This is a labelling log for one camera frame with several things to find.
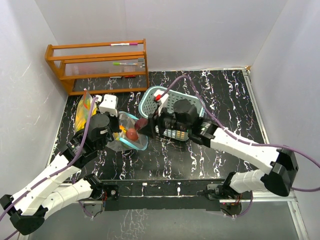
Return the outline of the orange green mango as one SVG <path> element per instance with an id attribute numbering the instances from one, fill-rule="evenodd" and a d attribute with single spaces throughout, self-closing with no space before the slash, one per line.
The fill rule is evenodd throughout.
<path id="1" fill-rule="evenodd" d="M 123 140 L 125 140 L 127 129 L 123 126 L 119 126 L 119 131 L 113 133 L 113 137 L 116 144 L 123 144 Z"/>

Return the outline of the dark purple passion fruit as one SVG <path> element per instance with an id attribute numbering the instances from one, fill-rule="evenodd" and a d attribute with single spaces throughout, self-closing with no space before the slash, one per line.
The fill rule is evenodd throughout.
<path id="1" fill-rule="evenodd" d="M 140 118 L 135 122 L 134 128 L 136 131 L 139 131 L 140 129 L 144 128 L 147 124 L 148 124 L 147 118 Z"/>

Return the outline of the brown passion fruit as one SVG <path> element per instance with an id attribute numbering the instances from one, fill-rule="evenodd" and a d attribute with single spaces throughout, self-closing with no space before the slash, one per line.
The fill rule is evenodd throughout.
<path id="1" fill-rule="evenodd" d="M 125 136 L 128 140 L 136 142 L 139 139 L 138 133 L 134 128 L 128 128 Z"/>

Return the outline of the clear bag blue zipper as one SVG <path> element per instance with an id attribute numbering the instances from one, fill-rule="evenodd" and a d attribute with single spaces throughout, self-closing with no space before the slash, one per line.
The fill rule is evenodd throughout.
<path id="1" fill-rule="evenodd" d="M 113 134 L 114 141 L 109 142 L 107 147 L 115 152 L 129 150 L 144 151 L 148 147 L 148 137 L 139 134 L 135 124 L 139 119 L 124 111 L 119 112 L 120 132 Z"/>

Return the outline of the clear bag orange zipper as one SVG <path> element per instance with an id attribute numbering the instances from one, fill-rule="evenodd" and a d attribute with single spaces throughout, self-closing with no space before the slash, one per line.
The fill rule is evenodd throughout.
<path id="1" fill-rule="evenodd" d="M 84 93 L 80 98 L 75 114 L 75 121 L 74 121 L 74 133 L 77 133 L 80 130 L 85 128 L 85 124 L 87 122 L 88 116 L 95 115 L 97 113 L 97 104 L 94 101 L 93 96 L 84 89 Z"/>

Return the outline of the yellow banana bunch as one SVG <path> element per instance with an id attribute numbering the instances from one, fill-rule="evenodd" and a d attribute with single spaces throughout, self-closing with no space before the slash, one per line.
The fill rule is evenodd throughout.
<path id="1" fill-rule="evenodd" d="M 81 98 L 76 109 L 75 121 L 74 121 L 74 132 L 78 132 L 85 128 L 85 123 L 87 122 L 89 111 L 91 108 L 91 103 L 93 98 Z"/>

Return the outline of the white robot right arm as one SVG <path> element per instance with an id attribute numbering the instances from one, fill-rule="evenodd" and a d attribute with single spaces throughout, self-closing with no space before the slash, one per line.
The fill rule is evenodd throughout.
<path id="1" fill-rule="evenodd" d="M 134 127 L 148 137 L 163 136 L 166 130 L 187 133 L 198 145 L 227 152 L 256 167 L 254 171 L 231 172 L 223 184 L 207 186 L 203 193 L 208 198 L 233 199 L 250 191 L 269 191 L 287 197 L 299 169 L 292 150 L 258 146 L 254 141 L 246 144 L 247 139 L 240 135 L 231 137 L 212 120 L 200 117 L 197 108 L 186 99 L 175 102 L 172 113 L 159 105 L 154 113 L 139 119 Z"/>

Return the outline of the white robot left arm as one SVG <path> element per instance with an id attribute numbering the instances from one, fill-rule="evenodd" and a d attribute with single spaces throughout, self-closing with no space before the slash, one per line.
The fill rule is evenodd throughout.
<path id="1" fill-rule="evenodd" d="M 99 199 L 103 184 L 92 173 L 62 189 L 57 188 L 98 156 L 113 134 L 120 132 L 117 113 L 97 113 L 85 128 L 64 145 L 59 154 L 32 182 L 13 195 L 5 194 L 0 204 L 14 228 L 26 236 L 36 231 L 53 213 L 79 200 Z"/>

